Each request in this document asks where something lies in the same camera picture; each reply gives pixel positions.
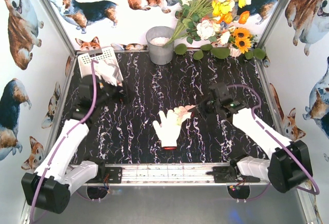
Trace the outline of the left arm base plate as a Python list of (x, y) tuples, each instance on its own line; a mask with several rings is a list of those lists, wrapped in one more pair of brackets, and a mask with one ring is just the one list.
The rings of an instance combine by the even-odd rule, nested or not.
[(120, 184), (122, 180), (122, 167), (105, 167), (103, 182), (105, 184)]

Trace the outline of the orange dotted glove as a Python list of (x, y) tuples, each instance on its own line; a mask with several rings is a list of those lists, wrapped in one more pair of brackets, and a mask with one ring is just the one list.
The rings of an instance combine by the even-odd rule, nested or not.
[(122, 86), (122, 80), (119, 76), (119, 67), (114, 64), (107, 64), (105, 61), (99, 61), (95, 65), (95, 73), (101, 81), (113, 86)]

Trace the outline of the white plastic storage basket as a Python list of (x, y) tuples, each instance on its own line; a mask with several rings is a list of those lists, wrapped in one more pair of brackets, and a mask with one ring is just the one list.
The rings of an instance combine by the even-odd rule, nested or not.
[(92, 54), (89, 52), (78, 56), (78, 64), (81, 77), (92, 75), (92, 61), (94, 63), (94, 72), (99, 80), (104, 80), (107, 84), (113, 86), (123, 86), (123, 76), (114, 52), (113, 47), (106, 47)]

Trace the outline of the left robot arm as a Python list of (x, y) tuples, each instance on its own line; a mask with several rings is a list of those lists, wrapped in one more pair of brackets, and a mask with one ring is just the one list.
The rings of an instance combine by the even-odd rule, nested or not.
[(79, 95), (49, 154), (33, 173), (25, 173), (21, 179), (26, 202), (33, 209), (60, 214), (78, 188), (106, 177), (104, 161), (92, 156), (85, 156), (71, 171), (67, 168), (102, 107), (112, 103), (128, 104), (132, 92), (126, 81), (114, 86), (91, 75), (82, 78), (78, 90)]

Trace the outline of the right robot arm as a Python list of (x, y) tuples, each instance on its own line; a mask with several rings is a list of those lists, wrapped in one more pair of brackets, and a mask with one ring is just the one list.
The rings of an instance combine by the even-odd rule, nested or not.
[(260, 104), (249, 107), (243, 101), (234, 100), (230, 86), (216, 83), (209, 87), (209, 94), (189, 112), (207, 119), (218, 115), (243, 131), (267, 155), (267, 159), (242, 155), (230, 161), (230, 172), (237, 178), (254, 177), (269, 182), (280, 193), (300, 188), (310, 181), (313, 189), (307, 192), (317, 195), (319, 188), (313, 179), (313, 170), (307, 145), (291, 141), (266, 124), (255, 114)]

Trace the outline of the cream knit glove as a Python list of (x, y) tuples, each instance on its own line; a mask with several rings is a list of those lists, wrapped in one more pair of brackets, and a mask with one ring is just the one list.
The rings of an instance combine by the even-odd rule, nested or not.
[(174, 108), (174, 113), (177, 115), (176, 124), (181, 126), (187, 119), (191, 119), (195, 105), (179, 106)]

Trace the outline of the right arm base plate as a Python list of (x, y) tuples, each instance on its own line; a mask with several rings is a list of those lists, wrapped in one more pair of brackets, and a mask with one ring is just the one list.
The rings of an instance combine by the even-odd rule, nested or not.
[(212, 176), (215, 183), (240, 183), (242, 181), (246, 183), (261, 182), (259, 178), (242, 175), (237, 167), (236, 160), (215, 165), (210, 170), (206, 171), (206, 175)]

